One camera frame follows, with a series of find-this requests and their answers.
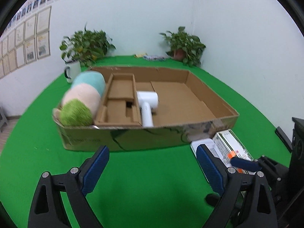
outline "terracotta pot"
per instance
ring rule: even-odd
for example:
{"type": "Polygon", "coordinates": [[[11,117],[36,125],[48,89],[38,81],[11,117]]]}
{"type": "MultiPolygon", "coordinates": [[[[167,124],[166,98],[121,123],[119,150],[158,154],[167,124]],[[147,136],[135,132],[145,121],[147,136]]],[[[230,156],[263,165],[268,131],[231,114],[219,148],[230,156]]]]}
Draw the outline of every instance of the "terracotta pot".
{"type": "Polygon", "coordinates": [[[185,57],[186,57],[186,52],[184,50],[178,49],[174,51],[174,55],[173,55],[174,60],[182,62],[185,57]]]}

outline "metal screw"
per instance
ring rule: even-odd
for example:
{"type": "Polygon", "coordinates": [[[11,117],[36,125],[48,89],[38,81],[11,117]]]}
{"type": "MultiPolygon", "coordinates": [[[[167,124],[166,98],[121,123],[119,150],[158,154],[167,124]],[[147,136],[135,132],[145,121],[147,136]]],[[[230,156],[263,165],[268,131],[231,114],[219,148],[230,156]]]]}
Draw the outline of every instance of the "metal screw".
{"type": "Polygon", "coordinates": [[[49,173],[46,171],[46,172],[44,172],[44,173],[42,173],[42,177],[43,178],[46,178],[46,177],[48,177],[49,176],[49,173]]]}
{"type": "Polygon", "coordinates": [[[264,173],[261,172],[261,171],[258,171],[258,172],[257,172],[257,175],[258,175],[259,177],[263,177],[263,176],[264,176],[264,173]]]}
{"type": "Polygon", "coordinates": [[[233,174],[233,173],[235,173],[235,169],[233,167],[229,167],[228,168],[228,172],[231,173],[231,174],[233,174]]]}
{"type": "Polygon", "coordinates": [[[70,172],[71,172],[72,174],[75,174],[75,173],[78,172],[78,168],[77,168],[77,167],[73,167],[73,168],[70,170],[70,172]]]}

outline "white hair dryer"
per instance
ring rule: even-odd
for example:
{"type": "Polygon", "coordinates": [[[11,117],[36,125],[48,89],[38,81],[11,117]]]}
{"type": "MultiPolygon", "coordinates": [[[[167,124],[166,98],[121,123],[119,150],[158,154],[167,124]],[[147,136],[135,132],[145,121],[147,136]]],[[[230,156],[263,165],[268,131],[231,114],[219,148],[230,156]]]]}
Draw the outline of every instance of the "white hair dryer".
{"type": "Polygon", "coordinates": [[[137,98],[141,109],[141,120],[144,128],[152,128],[152,111],[158,107],[158,95],[156,92],[138,91],[137,98]]]}

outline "white mug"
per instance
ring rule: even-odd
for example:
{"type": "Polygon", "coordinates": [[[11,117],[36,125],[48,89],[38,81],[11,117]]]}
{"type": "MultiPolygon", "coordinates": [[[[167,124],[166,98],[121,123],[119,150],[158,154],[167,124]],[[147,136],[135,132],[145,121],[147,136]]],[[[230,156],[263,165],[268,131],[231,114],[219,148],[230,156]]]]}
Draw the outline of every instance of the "white mug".
{"type": "Polygon", "coordinates": [[[80,62],[68,62],[64,69],[64,76],[68,83],[72,83],[78,74],[81,73],[80,62]]]}

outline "blue gripper pad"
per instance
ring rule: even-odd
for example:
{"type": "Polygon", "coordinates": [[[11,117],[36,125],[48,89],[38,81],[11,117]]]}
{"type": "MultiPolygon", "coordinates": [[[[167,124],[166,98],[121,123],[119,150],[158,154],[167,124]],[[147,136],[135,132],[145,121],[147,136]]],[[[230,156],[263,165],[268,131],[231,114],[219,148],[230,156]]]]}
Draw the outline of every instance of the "blue gripper pad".
{"type": "Polygon", "coordinates": [[[94,190],[109,159],[109,149],[106,146],[101,146],[92,156],[92,158],[90,158],[87,162],[85,161],[85,165],[80,167],[81,172],[79,174],[79,181],[82,185],[81,192],[84,196],[94,190]]]}
{"type": "Polygon", "coordinates": [[[219,158],[214,157],[204,144],[197,147],[196,158],[212,190],[222,196],[227,183],[224,163],[219,158]]]}
{"type": "Polygon", "coordinates": [[[233,157],[230,161],[231,165],[243,170],[248,170],[251,172],[256,172],[262,169],[261,166],[259,166],[258,162],[249,161],[245,159],[240,159],[238,157],[233,157]]]}

